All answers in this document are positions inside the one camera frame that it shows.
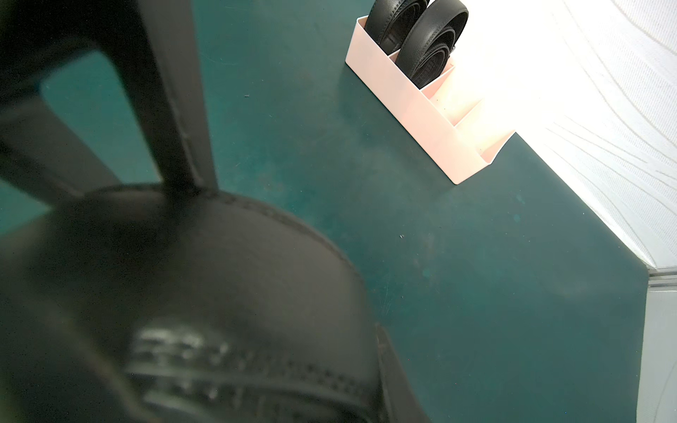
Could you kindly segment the pink divided storage box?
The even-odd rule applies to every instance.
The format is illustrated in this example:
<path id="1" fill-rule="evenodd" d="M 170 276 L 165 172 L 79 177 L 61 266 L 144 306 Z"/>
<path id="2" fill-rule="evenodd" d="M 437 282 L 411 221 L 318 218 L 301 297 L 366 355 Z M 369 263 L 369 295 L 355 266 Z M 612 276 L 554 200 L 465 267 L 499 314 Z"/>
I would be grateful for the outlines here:
<path id="1" fill-rule="evenodd" d="M 356 19 L 346 64 L 388 109 L 437 167 L 460 184 L 490 166 L 516 130 L 498 102 L 458 59 L 418 89 L 367 35 Z"/>

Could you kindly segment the long black belt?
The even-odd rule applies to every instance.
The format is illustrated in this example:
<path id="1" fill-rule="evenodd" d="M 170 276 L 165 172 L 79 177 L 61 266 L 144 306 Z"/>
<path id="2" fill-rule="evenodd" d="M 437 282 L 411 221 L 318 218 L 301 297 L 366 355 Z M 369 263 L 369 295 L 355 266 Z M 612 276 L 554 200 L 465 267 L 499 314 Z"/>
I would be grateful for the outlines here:
<path id="1" fill-rule="evenodd" d="M 401 48 L 427 8 L 428 0 L 377 0 L 364 30 L 386 55 L 390 55 Z"/>

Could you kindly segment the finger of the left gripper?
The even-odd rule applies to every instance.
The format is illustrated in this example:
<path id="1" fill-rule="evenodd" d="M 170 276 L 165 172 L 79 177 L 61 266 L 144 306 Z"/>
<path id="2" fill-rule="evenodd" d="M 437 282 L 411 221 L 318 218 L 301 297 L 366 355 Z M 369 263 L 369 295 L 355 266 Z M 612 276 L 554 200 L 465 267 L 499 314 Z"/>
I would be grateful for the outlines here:
<path id="1" fill-rule="evenodd" d="M 37 89 L 1 103 L 1 179 L 49 206 L 121 183 Z"/>
<path id="2" fill-rule="evenodd" d="M 189 1 L 111 1 L 100 39 L 157 170 L 169 186 L 215 190 L 218 178 Z"/>

